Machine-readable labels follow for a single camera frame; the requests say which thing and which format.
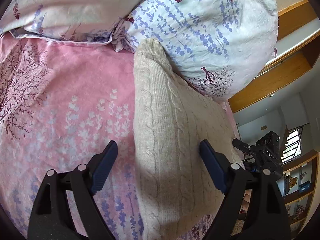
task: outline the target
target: beige knit sweater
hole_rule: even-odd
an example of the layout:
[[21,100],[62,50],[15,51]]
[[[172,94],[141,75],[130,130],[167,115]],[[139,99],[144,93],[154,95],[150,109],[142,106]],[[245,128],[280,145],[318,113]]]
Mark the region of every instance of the beige knit sweater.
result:
[[214,187],[198,152],[207,139],[230,162],[236,154],[225,111],[172,72],[156,39],[134,56],[137,197],[143,239],[175,239],[203,215],[216,214],[224,195]]

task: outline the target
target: bed sheet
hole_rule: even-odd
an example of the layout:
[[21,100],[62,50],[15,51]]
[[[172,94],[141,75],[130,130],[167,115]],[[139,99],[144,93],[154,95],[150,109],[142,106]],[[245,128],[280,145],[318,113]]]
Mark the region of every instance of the bed sheet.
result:
[[[10,34],[0,39],[0,203],[24,236],[46,171],[71,171],[114,140],[118,158],[94,199],[116,239],[142,239],[133,116],[132,53]],[[85,235],[71,192],[68,200]],[[179,238],[201,239],[212,220],[203,217]]]

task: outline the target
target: pillowcase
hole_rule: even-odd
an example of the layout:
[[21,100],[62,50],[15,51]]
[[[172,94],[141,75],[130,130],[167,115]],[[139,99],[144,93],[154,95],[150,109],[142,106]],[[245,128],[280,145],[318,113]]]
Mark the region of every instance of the pillowcase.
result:
[[176,239],[202,216],[216,214],[224,195],[199,155],[207,139],[233,163],[242,161],[225,110],[172,72],[156,39],[134,56],[136,187],[143,239]]
[[0,21],[0,34],[65,41],[109,42],[119,20],[142,0],[13,0]]
[[173,70],[217,101],[255,78],[278,30],[276,0],[144,0],[128,19],[113,36],[117,50],[157,38]]

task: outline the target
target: ceiling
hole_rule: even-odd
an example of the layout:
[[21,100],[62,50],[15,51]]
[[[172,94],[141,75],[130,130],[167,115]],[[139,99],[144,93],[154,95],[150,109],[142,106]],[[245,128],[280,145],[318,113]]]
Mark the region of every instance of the ceiling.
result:
[[320,58],[311,70],[299,77],[286,87],[275,92],[273,97],[266,97],[257,103],[246,107],[233,114],[238,126],[249,123],[265,114],[277,109],[280,104],[291,95],[299,93],[309,83],[314,76],[320,74]]

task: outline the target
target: window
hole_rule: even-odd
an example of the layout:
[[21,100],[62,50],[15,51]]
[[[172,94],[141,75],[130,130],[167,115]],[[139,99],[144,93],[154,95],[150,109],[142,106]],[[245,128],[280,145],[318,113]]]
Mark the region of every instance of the window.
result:
[[287,144],[285,145],[285,150],[283,151],[281,163],[292,161],[295,157],[301,154],[300,138],[302,130],[303,126],[300,126],[289,132],[289,137],[287,137]]

